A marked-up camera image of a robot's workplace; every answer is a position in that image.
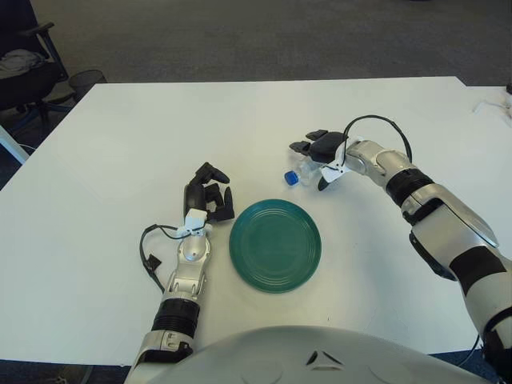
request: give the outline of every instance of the cloth on chair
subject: cloth on chair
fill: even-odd
[[[45,62],[45,58],[40,53],[12,50],[0,60],[0,79],[25,74],[33,68],[42,66]]]

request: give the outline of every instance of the white table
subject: white table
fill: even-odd
[[[265,198],[302,206],[322,258],[303,286],[264,294],[231,265],[233,222],[214,226],[196,347],[311,324],[425,353],[469,349],[476,332],[458,285],[416,255],[382,190],[348,174],[319,193],[289,188],[282,175],[298,159],[288,145],[304,134],[385,115],[406,132],[414,162],[479,212],[511,255],[512,129],[497,110],[473,114],[480,98],[456,78],[96,86],[0,192],[0,358],[131,364],[160,300],[140,234],[181,224],[183,187],[204,161],[231,177],[236,214]],[[402,148],[383,122],[354,129]],[[163,280],[177,245],[157,235],[147,243]]]

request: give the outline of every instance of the chair leg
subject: chair leg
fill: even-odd
[[[17,122],[12,128],[10,128],[10,132],[16,132],[23,128],[26,124],[34,120],[39,115],[39,111],[37,109],[32,109],[26,114],[19,122]]]
[[[36,102],[35,105],[39,110],[39,115],[41,115],[41,138],[45,138],[50,134],[50,117],[48,116],[48,108],[46,108],[46,104],[44,102]]]
[[[70,112],[73,109],[72,106],[58,106],[49,102],[46,104],[46,108],[55,112]]]

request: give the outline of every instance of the wire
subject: wire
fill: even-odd
[[[476,350],[477,344],[479,341],[480,341],[480,335],[478,334],[477,339],[475,340],[475,342],[473,344],[473,348],[471,348],[471,350],[468,352],[467,356],[463,360],[461,360],[459,363],[455,364],[456,366],[463,366],[464,364],[467,363],[467,361],[471,358],[471,356],[473,356],[474,350]]]
[[[158,228],[158,226],[156,224],[153,224],[152,226],[148,226],[147,228],[144,229],[144,231],[142,232],[142,235],[141,235],[141,241],[138,244],[138,252],[140,253],[142,265],[144,266],[144,269],[146,270],[147,274],[150,276],[151,279],[153,279],[153,281],[156,283],[156,285],[158,286],[160,291],[163,293],[165,288],[160,283],[160,280],[158,280],[158,276],[154,272],[154,269],[151,268],[150,262],[146,258],[146,255],[144,254],[144,246],[143,246],[144,238],[146,237],[146,235],[149,232],[151,232],[152,230],[156,230],[157,228]]]
[[[205,225],[203,225],[203,226],[201,226],[199,228],[194,228],[188,234],[186,234],[184,236],[180,236],[180,237],[171,236],[170,234],[168,234],[164,230],[164,228],[166,228],[168,230],[177,230],[178,229],[177,227],[175,227],[175,226],[165,226],[163,224],[153,224],[152,226],[148,226],[147,228],[145,228],[144,231],[142,232],[141,240],[140,240],[140,242],[138,244],[138,252],[140,253],[140,257],[141,257],[141,260],[142,260],[142,265],[144,266],[144,269],[146,270],[146,272],[148,273],[150,278],[153,279],[153,281],[156,283],[156,285],[158,286],[158,288],[160,289],[160,291],[162,293],[164,292],[165,288],[163,287],[163,284],[160,282],[160,280],[158,280],[158,276],[155,273],[156,267],[158,265],[156,265],[156,266],[152,266],[151,265],[150,259],[151,259],[151,257],[154,258],[154,256],[152,254],[150,254],[150,258],[149,259],[146,258],[146,254],[144,253],[144,245],[143,245],[144,238],[147,236],[147,234],[149,232],[152,232],[154,230],[160,230],[168,238],[172,238],[173,240],[182,240],[184,238],[188,238],[189,236],[191,236],[192,233],[195,232],[196,230],[202,230],[205,227]]]
[[[343,161],[340,164],[340,166],[343,166],[343,164],[345,164],[346,142],[348,141],[347,139],[349,137],[348,134],[349,134],[350,128],[352,127],[353,124],[355,124],[359,120],[363,120],[364,118],[376,118],[378,120],[383,120],[383,121],[388,122],[389,124],[391,124],[391,126],[394,128],[394,130],[396,130],[398,132],[398,134],[400,135],[400,137],[403,140],[403,145],[406,148],[406,153],[407,153],[407,157],[409,158],[409,161],[413,162],[413,150],[410,148],[409,140],[407,140],[407,137],[404,135],[402,130],[400,128],[398,128],[397,123],[392,121],[392,120],[389,120],[388,118],[385,118],[383,116],[379,116],[378,114],[367,114],[365,116],[359,116],[358,118],[355,118],[354,120],[349,122],[349,125],[346,126],[345,130],[343,131],[343,134],[345,135],[346,139],[345,139],[345,144],[344,144],[344,147],[343,147]]]

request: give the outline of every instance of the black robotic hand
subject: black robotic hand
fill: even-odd
[[[290,148],[295,152],[310,156],[314,162],[328,164],[336,158],[336,150],[347,139],[342,132],[329,132],[327,130],[317,130],[310,132],[306,137],[313,142],[292,142]],[[324,190],[329,183],[321,178],[318,183],[318,190]]]
[[[186,216],[190,208],[195,208],[208,213],[207,222],[221,222],[234,218],[231,188],[226,188],[223,198],[217,183],[204,186],[212,179],[223,184],[230,182],[230,178],[223,172],[205,162],[185,186],[183,216]],[[211,212],[206,208],[208,202],[215,202],[215,211]]]

